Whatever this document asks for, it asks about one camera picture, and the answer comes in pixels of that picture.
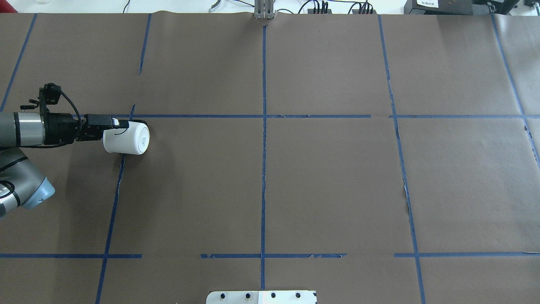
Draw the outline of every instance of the robotic arm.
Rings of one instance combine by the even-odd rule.
[[[58,104],[60,96],[64,96],[73,107],[77,119],[72,114],[49,111],[47,106]],[[111,115],[86,114],[81,117],[73,102],[58,85],[44,85],[39,89],[39,99],[30,100],[30,103],[21,106],[21,113],[0,113],[0,219],[19,206],[31,209],[55,193],[45,175],[19,147],[57,148],[74,141],[101,140],[107,134],[112,140],[122,137],[119,142],[125,144],[127,135],[123,134],[129,134],[128,130],[142,128],[143,132],[139,132],[135,138],[138,142],[134,143],[138,150],[133,154],[146,151],[150,137],[146,122],[118,120]],[[36,108],[39,108],[39,113],[26,112]]]

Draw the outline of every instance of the black box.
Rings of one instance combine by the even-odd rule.
[[[438,3],[438,8],[421,5]],[[472,15],[472,0],[407,0],[403,7],[405,15]]]

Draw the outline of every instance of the metal bracket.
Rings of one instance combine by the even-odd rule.
[[[255,19],[273,19],[274,0],[255,0]]]
[[[206,304],[316,304],[317,292],[312,290],[265,290],[244,292],[211,292]]]

